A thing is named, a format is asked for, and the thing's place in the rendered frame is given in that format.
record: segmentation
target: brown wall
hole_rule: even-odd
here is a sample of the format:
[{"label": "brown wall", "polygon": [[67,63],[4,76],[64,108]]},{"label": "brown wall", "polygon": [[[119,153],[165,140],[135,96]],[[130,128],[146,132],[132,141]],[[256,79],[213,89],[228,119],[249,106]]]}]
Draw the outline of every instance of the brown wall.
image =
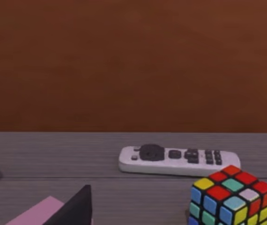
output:
[{"label": "brown wall", "polygon": [[0,130],[267,132],[267,0],[0,1]]}]

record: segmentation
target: colorful puzzle cube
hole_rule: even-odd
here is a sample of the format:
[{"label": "colorful puzzle cube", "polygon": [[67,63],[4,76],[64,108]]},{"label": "colorful puzzle cube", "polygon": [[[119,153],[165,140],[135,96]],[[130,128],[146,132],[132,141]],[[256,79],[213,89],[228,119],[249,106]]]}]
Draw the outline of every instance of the colorful puzzle cube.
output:
[{"label": "colorful puzzle cube", "polygon": [[267,183],[233,165],[196,181],[188,225],[267,225]]}]

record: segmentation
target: cube top face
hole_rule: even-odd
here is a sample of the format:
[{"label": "cube top face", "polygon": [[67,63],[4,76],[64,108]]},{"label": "cube top face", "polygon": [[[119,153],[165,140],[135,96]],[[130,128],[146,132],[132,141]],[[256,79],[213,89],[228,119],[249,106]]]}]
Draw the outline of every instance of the cube top face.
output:
[{"label": "cube top face", "polygon": [[196,181],[189,225],[267,225],[267,183],[230,165]]}]

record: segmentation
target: yellow square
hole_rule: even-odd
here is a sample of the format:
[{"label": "yellow square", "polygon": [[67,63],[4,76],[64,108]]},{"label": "yellow square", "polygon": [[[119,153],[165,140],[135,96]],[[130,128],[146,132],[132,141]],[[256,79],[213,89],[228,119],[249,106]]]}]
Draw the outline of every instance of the yellow square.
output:
[{"label": "yellow square", "polygon": [[267,207],[260,211],[260,222],[267,219]]},{"label": "yellow square", "polygon": [[211,186],[213,186],[214,183],[213,183],[212,181],[210,181],[209,179],[207,179],[207,178],[202,178],[202,179],[196,181],[196,182],[194,183],[194,185],[195,185],[197,188],[201,189],[201,190],[205,190],[205,189],[208,189],[208,188],[210,188]]},{"label": "yellow square", "polygon": [[234,225],[238,225],[243,222],[247,217],[248,208],[244,207],[240,211],[236,212]]},{"label": "yellow square", "polygon": [[267,225],[267,221],[261,223],[260,225]]},{"label": "yellow square", "polygon": [[247,223],[247,225],[256,225],[258,219],[259,219],[259,216],[258,216],[257,214],[255,214],[253,217],[250,217],[250,218],[248,219],[248,223]]}]

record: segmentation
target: green square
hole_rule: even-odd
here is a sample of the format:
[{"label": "green square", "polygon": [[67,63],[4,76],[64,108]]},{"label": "green square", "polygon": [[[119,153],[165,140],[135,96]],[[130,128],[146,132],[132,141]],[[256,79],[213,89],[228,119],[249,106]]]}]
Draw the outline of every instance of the green square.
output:
[{"label": "green square", "polygon": [[194,203],[190,203],[190,213],[195,216],[196,218],[199,218],[199,214],[200,214],[200,208],[195,205]]},{"label": "green square", "polygon": [[232,191],[238,191],[240,190],[242,187],[244,187],[243,184],[241,184],[240,182],[234,180],[234,179],[228,179],[226,181],[224,181],[222,183],[223,186],[227,187],[228,189],[232,190]]},{"label": "green square", "polygon": [[210,215],[208,212],[203,211],[202,222],[205,223],[205,225],[215,225],[215,217]]}]

